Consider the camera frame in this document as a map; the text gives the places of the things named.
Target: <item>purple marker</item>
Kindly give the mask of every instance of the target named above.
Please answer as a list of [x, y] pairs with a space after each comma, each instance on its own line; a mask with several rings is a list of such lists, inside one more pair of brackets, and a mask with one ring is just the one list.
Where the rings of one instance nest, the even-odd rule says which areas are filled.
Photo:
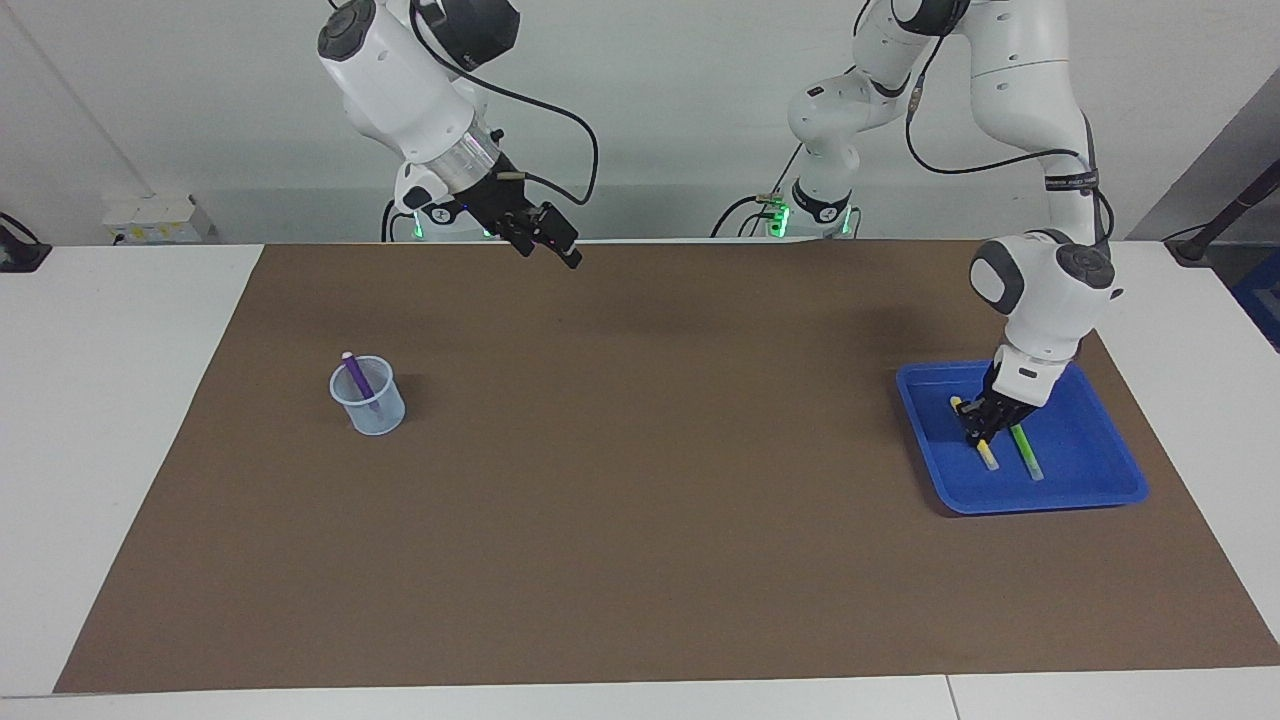
[[372, 400], [374, 388], [369, 387], [369, 378], [366, 378], [365, 372], [360, 369], [360, 363], [356, 360], [356, 356], [351, 352], [343, 352], [342, 364], [346, 365], [347, 372], [351, 373], [351, 379], [355, 380], [356, 388], [360, 391], [360, 396], [365, 400]]

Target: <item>green marker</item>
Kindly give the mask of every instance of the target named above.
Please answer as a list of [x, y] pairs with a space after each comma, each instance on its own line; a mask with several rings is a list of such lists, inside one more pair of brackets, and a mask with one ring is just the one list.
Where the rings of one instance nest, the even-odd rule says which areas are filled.
[[1014, 442], [1018, 445], [1018, 452], [1023, 454], [1023, 462], [1027, 464], [1027, 470], [1030, 471], [1032, 479], [1037, 483], [1044, 479], [1044, 470], [1041, 470], [1039, 460], [1036, 459], [1036, 451], [1032, 450], [1030, 441], [1027, 439], [1027, 433], [1023, 430], [1021, 425], [1014, 425], [1009, 428], [1009, 433], [1014, 436]]

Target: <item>clear plastic cup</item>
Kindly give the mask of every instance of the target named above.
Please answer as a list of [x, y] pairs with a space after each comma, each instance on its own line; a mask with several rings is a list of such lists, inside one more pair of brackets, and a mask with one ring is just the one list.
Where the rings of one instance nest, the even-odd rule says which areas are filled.
[[378, 437], [399, 427], [404, 420], [404, 400], [396, 387], [390, 363], [372, 355], [357, 357], [360, 372], [369, 380], [374, 397], [365, 400], [346, 365], [339, 365], [329, 379], [329, 395], [347, 409], [351, 424], [360, 434]]

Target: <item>robotic arm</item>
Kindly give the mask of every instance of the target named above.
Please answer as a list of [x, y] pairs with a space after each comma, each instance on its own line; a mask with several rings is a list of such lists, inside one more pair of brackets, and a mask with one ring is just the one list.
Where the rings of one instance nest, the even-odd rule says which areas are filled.
[[449, 58], [471, 70], [515, 46], [520, 13], [507, 0], [440, 0], [443, 8], [413, 8], [406, 27], [387, 3], [338, 8], [320, 31], [319, 53], [356, 129], [404, 160], [396, 208], [413, 213], [452, 197], [521, 255], [543, 245], [577, 268], [577, 231], [550, 202], [529, 201], [525, 176], [498, 147], [500, 133], [485, 127], [483, 96], [435, 61], [412, 24], [426, 20]]
[[[1029, 154], [1021, 159], [1039, 160], [1052, 227], [991, 240], [970, 265], [974, 291], [1009, 318], [982, 393], [960, 409], [974, 443], [1048, 402], [1080, 340], [1123, 292], [1106, 246], [1092, 133], [1071, 91], [1066, 27], [1064, 0], [874, 0], [854, 29], [856, 65], [790, 106], [806, 150], [787, 202], [796, 234], [840, 232], [859, 169], [854, 137], [902, 114], [910, 128], [924, 91], [923, 72], [909, 90], [911, 70], [929, 42], [954, 32], [973, 47], [978, 126]], [[993, 169], [937, 169], [910, 133], [908, 142], [933, 172]]]

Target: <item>table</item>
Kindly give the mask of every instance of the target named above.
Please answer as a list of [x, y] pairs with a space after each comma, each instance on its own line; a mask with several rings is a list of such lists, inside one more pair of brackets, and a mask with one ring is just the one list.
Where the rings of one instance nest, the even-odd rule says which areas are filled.
[[[0, 571], [12, 579], [0, 588], [0, 648], [20, 657], [0, 666], [0, 696], [52, 688], [260, 251], [63, 249], [41, 273], [0, 284], [4, 306], [19, 309], [0, 325], [10, 380]], [[1280, 468], [1280, 357], [1211, 272], [1181, 269], [1157, 245], [1117, 243], [1115, 255], [1129, 295], [1102, 338], [1275, 634], [1280, 488], [1267, 478]], [[37, 697], [0, 702], [0, 719], [337, 716], [343, 707], [471, 717], [536, 716], [538, 707], [636, 717], [1202, 716], [1194, 698], [1226, 716], [1270, 717], [1280, 669]]]

